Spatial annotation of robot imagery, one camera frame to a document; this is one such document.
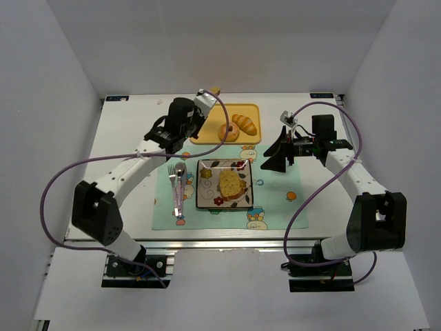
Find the small round bread slice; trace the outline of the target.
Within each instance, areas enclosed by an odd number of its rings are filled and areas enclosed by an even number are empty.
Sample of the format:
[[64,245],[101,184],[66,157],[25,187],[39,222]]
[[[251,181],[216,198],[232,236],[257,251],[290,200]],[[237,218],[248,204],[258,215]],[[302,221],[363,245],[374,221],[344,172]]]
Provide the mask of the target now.
[[210,92],[212,92],[212,93],[215,94],[215,95],[219,95],[220,92],[221,92],[221,89],[218,88],[218,87],[214,87],[214,88],[211,88],[211,89],[210,89]]

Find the herb bread slice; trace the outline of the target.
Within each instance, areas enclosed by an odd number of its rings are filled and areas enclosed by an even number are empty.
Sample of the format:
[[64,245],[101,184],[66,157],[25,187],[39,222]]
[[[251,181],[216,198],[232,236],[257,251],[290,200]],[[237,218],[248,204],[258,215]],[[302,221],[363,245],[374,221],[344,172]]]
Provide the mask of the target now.
[[233,170],[222,170],[218,176],[218,187],[224,201],[238,199],[245,194],[247,183]]

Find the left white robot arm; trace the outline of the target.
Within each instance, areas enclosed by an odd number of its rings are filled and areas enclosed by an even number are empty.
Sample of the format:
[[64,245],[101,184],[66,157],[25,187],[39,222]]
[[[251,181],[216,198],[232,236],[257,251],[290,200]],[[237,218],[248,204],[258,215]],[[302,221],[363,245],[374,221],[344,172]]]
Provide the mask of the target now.
[[124,231],[119,208],[145,177],[182,149],[187,138],[198,137],[215,103],[215,98],[207,93],[193,100],[175,98],[168,114],[155,122],[135,149],[134,158],[124,159],[92,183],[82,181],[75,187],[72,225],[112,254],[144,263],[146,249]]

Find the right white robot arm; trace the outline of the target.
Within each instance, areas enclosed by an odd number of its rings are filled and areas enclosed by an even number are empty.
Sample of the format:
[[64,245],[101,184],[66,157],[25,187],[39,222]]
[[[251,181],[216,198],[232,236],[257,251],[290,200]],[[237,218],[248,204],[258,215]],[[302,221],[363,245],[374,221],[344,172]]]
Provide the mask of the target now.
[[342,234],[320,242],[323,261],[352,257],[363,252],[397,250],[404,246],[407,200],[400,192],[391,192],[380,185],[356,161],[352,145],[338,139],[331,114],[312,117],[312,135],[301,136],[294,116],[287,112],[278,140],[264,153],[263,170],[285,172],[296,157],[315,157],[332,174],[349,195],[353,207]]

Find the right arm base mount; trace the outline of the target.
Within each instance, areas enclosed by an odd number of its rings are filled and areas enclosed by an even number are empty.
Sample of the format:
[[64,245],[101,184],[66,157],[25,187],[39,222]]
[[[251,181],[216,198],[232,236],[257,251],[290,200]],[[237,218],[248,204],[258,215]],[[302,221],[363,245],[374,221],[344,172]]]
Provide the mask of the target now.
[[289,275],[291,293],[353,292],[352,269],[348,261],[331,265],[326,263],[322,248],[315,244],[308,252],[292,251],[286,262],[280,265]]

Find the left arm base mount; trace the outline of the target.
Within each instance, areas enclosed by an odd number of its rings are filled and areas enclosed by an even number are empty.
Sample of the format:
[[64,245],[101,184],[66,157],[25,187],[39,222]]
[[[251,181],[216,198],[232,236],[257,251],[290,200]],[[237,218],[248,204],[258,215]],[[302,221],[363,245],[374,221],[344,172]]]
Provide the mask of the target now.
[[106,256],[102,288],[165,289],[173,272],[173,254],[164,249],[145,247],[144,257],[128,263],[113,254]]

